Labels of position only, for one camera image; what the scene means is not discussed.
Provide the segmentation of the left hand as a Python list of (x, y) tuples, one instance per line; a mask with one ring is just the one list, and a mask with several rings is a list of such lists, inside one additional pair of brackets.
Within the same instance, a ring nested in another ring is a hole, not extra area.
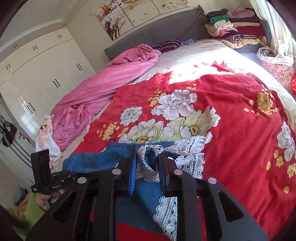
[(36, 204), (41, 207), (44, 211), (47, 211), (51, 205), (53, 205), (59, 198), (61, 194), (59, 192), (55, 192), (53, 194), (35, 194)]

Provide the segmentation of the green sleeve left forearm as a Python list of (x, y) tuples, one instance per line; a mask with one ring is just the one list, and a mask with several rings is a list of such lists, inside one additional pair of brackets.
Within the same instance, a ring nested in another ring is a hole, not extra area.
[(14, 230), (22, 240), (26, 239), (26, 235), (30, 228), (35, 225), (47, 210), (45, 200), (48, 200), (49, 198), (49, 195), (29, 192), (18, 207), (6, 209), (13, 218), (16, 218), (16, 220), (27, 225), (27, 227), (14, 226)]

